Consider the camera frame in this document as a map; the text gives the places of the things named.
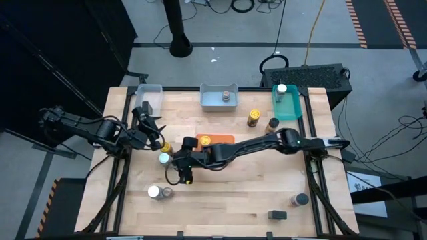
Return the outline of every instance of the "gray floor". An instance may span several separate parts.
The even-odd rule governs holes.
[[[123,0],[139,38],[136,43],[152,43],[158,31],[167,22],[160,1],[147,3],[144,0]],[[218,10],[226,9],[229,1],[211,0]],[[183,16],[192,16],[194,8],[182,3]],[[288,0],[282,43],[305,43],[308,40],[311,24],[316,16],[320,1]],[[216,15],[207,7],[198,5],[198,14],[185,22],[187,36],[193,42],[270,42],[276,40],[280,8],[270,15],[251,11],[238,14],[230,11]],[[171,35],[166,28],[158,42],[170,42]],[[357,43],[357,37],[346,10],[344,0],[326,1],[314,43]],[[171,57],[169,51],[160,48],[134,48],[129,62],[129,70],[150,74],[148,83],[165,86],[198,86],[209,84],[228,84],[235,82],[240,86],[258,86],[260,73],[258,65],[272,53],[272,48],[195,48],[193,54],[184,59]],[[305,49],[279,48],[286,55],[291,66],[300,66],[304,61]],[[427,50],[418,51],[427,61]],[[363,151],[392,128],[398,126],[402,115],[421,116],[423,100],[427,90],[421,83],[411,80],[415,66],[407,50],[366,50],[366,49],[310,49],[308,65],[342,63],[351,71],[353,92],[348,97],[347,119],[354,140],[352,145]],[[281,61],[266,65],[281,67]],[[135,77],[125,77],[121,85],[137,85]],[[338,127],[341,105],[333,110]],[[350,134],[344,119],[340,129],[345,137]],[[378,148],[373,158],[385,157],[411,148],[419,140],[412,140],[417,130],[405,130],[384,146]],[[92,147],[84,140],[74,137],[66,142],[68,146],[87,156],[92,155]],[[24,214],[35,180],[44,159],[44,153],[31,148],[31,144],[0,133],[0,181],[3,194],[0,204],[0,232],[3,239],[14,239]],[[427,163],[423,161],[426,143],[400,157],[380,161],[379,166],[386,170],[412,177],[425,175]],[[84,177],[90,162],[82,157],[76,160],[55,156],[48,172],[45,185],[37,203],[29,226],[27,237],[35,235],[49,189],[58,177]],[[427,207],[427,199],[419,198],[419,206]],[[389,229],[361,226],[365,235],[388,239],[410,239],[410,235]]]

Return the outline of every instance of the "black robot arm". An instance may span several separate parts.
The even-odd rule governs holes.
[[[115,116],[86,119],[67,113],[62,107],[41,109],[40,113],[41,127],[48,136],[49,132],[72,133],[87,139],[90,144],[100,144],[108,155],[122,157],[121,154],[127,147],[152,151],[162,148],[157,139],[163,138],[160,132],[165,126],[160,129],[157,127],[155,120],[160,117],[150,116],[152,108],[147,101],[143,102],[142,107],[136,107],[132,111],[138,119],[138,125],[131,129]]]
[[[197,147],[198,140],[185,137],[181,150],[173,155],[175,168],[178,170],[179,183],[193,183],[193,167],[203,167],[212,171],[220,171],[236,157],[255,153],[266,149],[275,149],[283,154],[295,154],[298,151],[310,151],[313,156],[323,157],[328,154],[327,148],[345,148],[350,142],[339,138],[306,139],[300,137],[295,129],[283,128],[275,133],[247,141],[227,144],[218,143],[206,146],[202,151],[192,151]]]

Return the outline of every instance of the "white lid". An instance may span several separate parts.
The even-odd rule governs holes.
[[[279,85],[278,85],[278,92],[279,92],[279,93],[284,93],[284,92],[286,92],[286,89],[287,89],[286,85],[284,85],[284,84],[279,84]]]
[[[148,189],[148,195],[150,197],[157,197],[160,194],[160,188],[158,186],[151,186]]]
[[[167,153],[162,153],[159,155],[160,163],[167,163],[169,161],[169,158],[170,158],[170,156]]]

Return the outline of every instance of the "teal tray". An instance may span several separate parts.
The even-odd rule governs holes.
[[[276,103],[276,89],[278,86],[273,86],[272,101],[274,117],[282,121],[292,121],[302,115],[300,97],[298,88],[295,85],[286,85],[286,87],[285,97],[281,102]]]

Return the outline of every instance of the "orange tray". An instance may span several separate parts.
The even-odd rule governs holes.
[[[199,140],[199,145],[197,146],[196,151],[201,151],[200,139],[203,136],[208,136],[211,139],[211,144],[215,143],[234,143],[233,135],[221,135],[221,134],[197,134],[196,138]]]

